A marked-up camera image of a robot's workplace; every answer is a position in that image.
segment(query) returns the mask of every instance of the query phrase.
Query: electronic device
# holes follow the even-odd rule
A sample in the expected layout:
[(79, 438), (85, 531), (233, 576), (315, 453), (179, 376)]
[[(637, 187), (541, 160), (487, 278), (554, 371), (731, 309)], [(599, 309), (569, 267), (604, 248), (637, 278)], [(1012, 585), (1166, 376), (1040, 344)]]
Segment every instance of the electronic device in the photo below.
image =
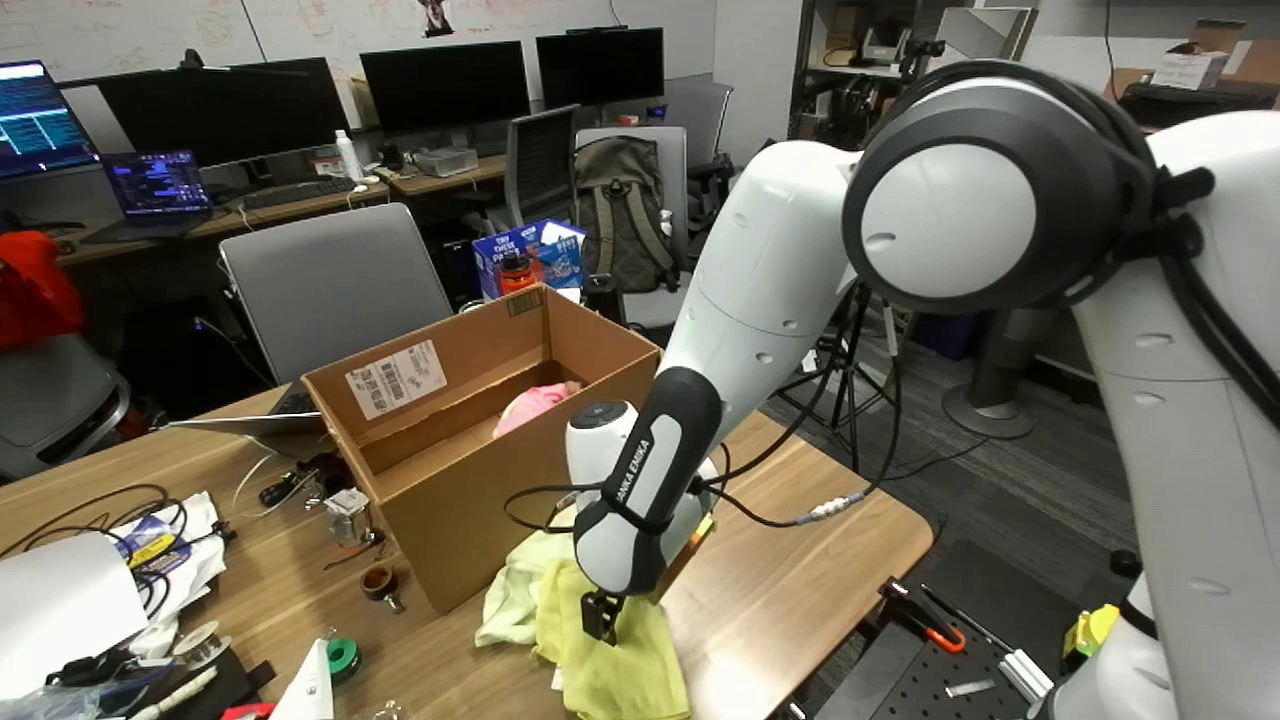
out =
[(39, 62), (0, 65), (0, 180), (96, 165), (96, 151)]
[(350, 128), (326, 56), (96, 84), (138, 151), (193, 147), (201, 165), (306, 151)]
[(1072, 305), (1146, 576), (1104, 650), (1030, 717), (1277, 717), (1280, 236), (1260, 231), (1280, 227), (1277, 168), (1277, 112), (1146, 136), (1095, 93), (998, 62), (922, 76), (860, 151), (765, 147), (701, 252), (632, 434), (599, 460), (607, 480), (573, 474), (589, 485), (577, 565), (599, 588), (585, 609), (670, 576), (690, 517), (724, 487), (698, 485), (698, 464), (799, 368), (852, 279), (915, 314)]
[(519, 41), (359, 51), (386, 132), (487, 126), (529, 112)]
[(185, 236), (214, 215), (190, 147), (103, 158), (103, 171), (138, 236)]
[(546, 108), (663, 98), (663, 33), (607, 27), (541, 36)]

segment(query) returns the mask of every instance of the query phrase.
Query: wooden table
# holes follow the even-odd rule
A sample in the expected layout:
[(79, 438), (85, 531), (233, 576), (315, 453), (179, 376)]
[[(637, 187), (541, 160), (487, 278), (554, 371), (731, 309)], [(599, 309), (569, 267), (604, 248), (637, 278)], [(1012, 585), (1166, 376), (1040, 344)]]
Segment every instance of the wooden table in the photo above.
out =
[[(388, 203), (388, 200), (443, 195), (443, 193), (462, 193), (462, 187), (478, 187), (478, 183), (501, 180), (505, 168), (509, 168), (505, 158), (486, 158), (478, 168), (458, 171), (458, 177), (428, 177), (428, 171), (407, 168), (398, 180), (367, 183), (367, 187), (343, 193), (343, 195), (308, 195), (308, 200), (264, 203), (264, 209), (225, 203), (225, 209), (216, 209), (216, 215), (210, 215), (201, 227), (193, 227), (177, 245), (216, 245), (216, 242), (236, 236), (236, 231), (272, 227), (272, 224), (287, 224), (287, 221), (306, 221), (306, 215), (329, 215), (329, 211), (363, 209), (363, 203)], [(160, 248), (160, 245), (155, 242), (130, 242), (121, 231), (117, 242), (85, 242), (85, 245), (67, 245), (67, 248), (71, 252), (59, 255), (66, 267), (147, 252), (147, 248)]]
[[(753, 417), (731, 434), (743, 464), (781, 424)], [(233, 503), (233, 485), (259, 458), (255, 446), (216, 434), (163, 427), (113, 453), (39, 474), (0, 487), (0, 549), (43, 517), (125, 485), (163, 485), (177, 498), (210, 487), (236, 531), (230, 574), (190, 624), (221, 621), (244, 666), (272, 662), (282, 698), (308, 644), (326, 631), (354, 635), (363, 670), (335, 687), (335, 713), (357, 717), (402, 700), (407, 717), (566, 717), (547, 694), (554, 673), (529, 650), (474, 650), (479, 597), (437, 615), (407, 585), (404, 615), (359, 597), (359, 574), (398, 569), (388, 543), (375, 562), (357, 558), (326, 569), (340, 549), (326, 512), (283, 503), (259, 512), (253, 485)], [(787, 442), (774, 460), (731, 485), (769, 517), (807, 512), (860, 480), (806, 442)], [(755, 530), (722, 510), (717, 535), (670, 588), (663, 609), (690, 677), (698, 717), (753, 720), (781, 710), (814, 670), (875, 609), (884, 576), (904, 576), (933, 543), (933, 530), (875, 492), (860, 510), (794, 531)]]

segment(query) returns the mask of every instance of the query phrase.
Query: floor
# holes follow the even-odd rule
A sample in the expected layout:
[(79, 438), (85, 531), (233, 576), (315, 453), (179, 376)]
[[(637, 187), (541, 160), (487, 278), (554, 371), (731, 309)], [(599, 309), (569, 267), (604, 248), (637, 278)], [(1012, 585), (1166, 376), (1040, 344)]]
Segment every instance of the floor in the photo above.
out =
[[(860, 355), (868, 376), (888, 368), (875, 336), (865, 339)], [(1051, 666), (1062, 631), (1078, 611), (1120, 599), (1129, 588), (1112, 574), (1112, 553), (1136, 549), (1120, 453), (1087, 385), (1055, 385), (1062, 376), (1040, 371), (1040, 366), (1019, 380), (1019, 413), (1031, 422), (1031, 434), (1019, 442), (972, 438), (945, 417), (945, 391), (966, 387), (970, 376), (972, 360), (907, 344), (901, 446), (880, 487), (938, 530), (938, 549), (922, 565), (922, 576), (938, 574), (970, 609), (986, 609), (987, 624), (1019, 631), (1008, 640), (1045, 650), (1040, 658)], [(794, 422), (795, 403), (807, 402), (806, 391), (775, 396), (769, 417)], [(857, 427), (860, 464), (852, 468), (875, 477), (894, 438), (894, 403), (868, 387), (857, 403), (857, 424), (807, 422), (799, 434), (852, 464)], [(880, 666), (871, 650), (868, 631), (852, 631), (795, 698), (794, 717), (913, 717), (868, 706), (868, 673), (880, 684), (897, 684), (915, 650), (894, 673), (868, 670)]]

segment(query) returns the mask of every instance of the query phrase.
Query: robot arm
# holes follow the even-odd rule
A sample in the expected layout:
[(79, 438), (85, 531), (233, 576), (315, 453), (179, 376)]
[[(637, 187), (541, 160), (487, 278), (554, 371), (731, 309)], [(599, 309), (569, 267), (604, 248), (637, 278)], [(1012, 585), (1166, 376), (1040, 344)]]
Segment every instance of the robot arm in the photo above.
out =
[[(1214, 195), (1176, 177), (1196, 168), (1216, 177)], [(852, 271), (904, 309), (1078, 305), (1133, 485), (1149, 565), (1136, 606), (1162, 640), (1118, 631), (1120, 651), (1107, 644), (1055, 713), (1277, 717), (1280, 442), (1260, 413), (1269, 391), (1226, 371), (1226, 353), (1208, 353), (1149, 260), (1201, 252), (1203, 283), (1257, 339), (1251, 368), (1277, 368), (1277, 177), (1277, 112), (1201, 121), (1149, 146), (1104, 99), (1012, 65), (923, 76), (865, 158), (761, 151), (712, 227), (617, 464), (589, 474), (607, 468), (579, 503), (579, 569), (619, 597), (662, 585), (708, 512), (690, 492), (698, 464), (795, 368)]]

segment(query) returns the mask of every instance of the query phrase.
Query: keyboard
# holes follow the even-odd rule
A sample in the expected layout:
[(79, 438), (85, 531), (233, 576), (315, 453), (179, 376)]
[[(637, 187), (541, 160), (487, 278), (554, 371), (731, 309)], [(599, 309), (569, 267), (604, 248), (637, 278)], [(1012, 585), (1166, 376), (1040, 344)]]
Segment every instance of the keyboard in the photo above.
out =
[(300, 200), (319, 200), (319, 195), (350, 195), (357, 183), (350, 177), (315, 177), (300, 183), (272, 183), (255, 187), (244, 200), (244, 209), (272, 209), (272, 203), (300, 203)]

